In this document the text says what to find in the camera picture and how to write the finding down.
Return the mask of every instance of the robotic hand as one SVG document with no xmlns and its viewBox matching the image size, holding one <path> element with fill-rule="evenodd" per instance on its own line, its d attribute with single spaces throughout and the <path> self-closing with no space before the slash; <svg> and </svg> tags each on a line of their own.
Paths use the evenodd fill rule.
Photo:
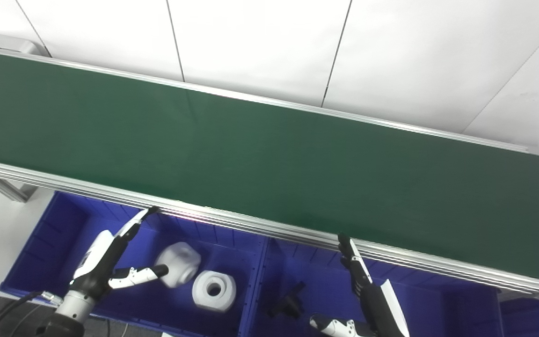
<svg viewBox="0 0 539 337">
<path fill-rule="evenodd" d="M 84 321 L 95 304 L 110 290 L 126 288 L 165 276 L 168 267 L 123 268 L 113 272 L 114 266 L 134 238 L 141 222 L 158 211 L 150 207 L 137 213 L 122 228 L 112 235 L 104 230 L 97 235 L 78 269 L 76 269 L 64 301 L 49 318 L 43 337 L 82 337 Z"/>
<path fill-rule="evenodd" d="M 353 240 L 338 235 L 340 262 L 350 271 L 353 293 L 359 297 L 367 322 L 340 320 L 321 314 L 311 316 L 313 328 L 334 337 L 409 337 L 405 316 L 389 280 L 374 284 Z"/>
</svg>

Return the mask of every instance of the white cylindrical part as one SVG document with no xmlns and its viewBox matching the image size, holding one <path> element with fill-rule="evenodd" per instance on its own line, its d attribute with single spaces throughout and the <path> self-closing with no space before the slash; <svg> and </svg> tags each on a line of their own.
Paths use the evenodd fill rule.
<svg viewBox="0 0 539 337">
<path fill-rule="evenodd" d="M 226 312 L 234 304 L 236 283 L 230 275 L 204 271 L 195 279 L 192 293 L 197 307 Z"/>
<path fill-rule="evenodd" d="M 167 275 L 161 281 L 168 288 L 176 288 L 190 281 L 201 264 L 201 255 L 188 243 L 178 242 L 164 249 L 157 258 L 155 265 L 165 264 L 168 267 Z"/>
<path fill-rule="evenodd" d="M 83 293 L 75 290 L 70 290 L 66 297 L 64 297 L 64 303 L 62 303 L 56 313 L 67 316 L 73 320 L 84 323 L 90 312 L 93 311 L 95 306 L 95 300 L 92 297 L 86 296 Z"/>
</svg>

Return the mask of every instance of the cable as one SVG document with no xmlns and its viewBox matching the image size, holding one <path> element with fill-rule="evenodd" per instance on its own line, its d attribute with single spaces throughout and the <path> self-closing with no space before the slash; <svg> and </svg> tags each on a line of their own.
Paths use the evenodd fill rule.
<svg viewBox="0 0 539 337">
<path fill-rule="evenodd" d="M 13 305 L 17 300 L 9 300 L 9 302 L 6 303 L 6 305 L 2 306 L 0 309 L 0 315 L 2 312 L 4 312 L 7 308 L 9 308 L 11 305 Z"/>
<path fill-rule="evenodd" d="M 28 316 L 30 316 L 30 314 L 32 314 L 33 312 L 35 312 L 37 309 L 39 309 L 41 306 L 40 305 L 37 305 L 36 308 L 30 310 L 28 312 L 28 314 L 26 314 L 24 317 L 22 317 L 22 319 L 18 322 L 17 325 L 15 325 L 15 328 L 14 330 L 11 331 L 11 333 L 9 334 L 9 337 L 14 337 L 14 334 L 15 332 L 18 330 L 18 328 L 22 325 L 22 323 L 24 322 L 24 320 L 26 320 L 26 318 L 28 318 Z"/>
<path fill-rule="evenodd" d="M 121 337 L 126 336 L 126 331 L 128 330 L 128 323 L 126 323 L 126 326 L 124 326 L 124 332 L 122 332 Z"/>
<path fill-rule="evenodd" d="M 31 293 L 28 293 L 26 296 L 24 297 L 21 297 L 20 299 L 18 299 L 17 301 L 13 301 L 10 305 L 6 305 L 6 308 L 2 311 L 0 311 L 0 322 L 1 320 L 7 315 L 9 314 L 10 311 L 16 309 L 17 307 L 19 307 L 22 303 L 25 303 L 26 301 L 30 301 L 32 300 L 33 298 L 39 296 L 42 292 L 31 292 Z"/>
</svg>

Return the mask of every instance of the green belt surface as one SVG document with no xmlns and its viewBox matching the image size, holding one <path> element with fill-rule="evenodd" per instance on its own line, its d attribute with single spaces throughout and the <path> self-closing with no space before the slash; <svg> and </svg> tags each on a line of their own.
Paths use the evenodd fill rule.
<svg viewBox="0 0 539 337">
<path fill-rule="evenodd" d="M 539 278 L 539 156 L 0 55 L 0 163 Z"/>
</svg>

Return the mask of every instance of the floor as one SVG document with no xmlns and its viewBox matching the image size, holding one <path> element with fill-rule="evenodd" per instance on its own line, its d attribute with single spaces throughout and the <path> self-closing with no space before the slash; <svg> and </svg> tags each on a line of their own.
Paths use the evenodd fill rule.
<svg viewBox="0 0 539 337">
<path fill-rule="evenodd" d="M 0 297 L 0 309 L 11 301 Z M 51 315 L 53 309 L 43 305 L 25 303 L 9 313 L 0 323 L 0 337 L 32 337 L 36 329 L 45 322 Z M 126 324 L 123 322 L 109 322 L 109 333 L 107 320 L 90 318 L 84 325 L 85 337 L 121 337 Z M 137 326 L 128 326 L 124 337 L 160 337 L 158 331 L 147 330 Z"/>
</svg>

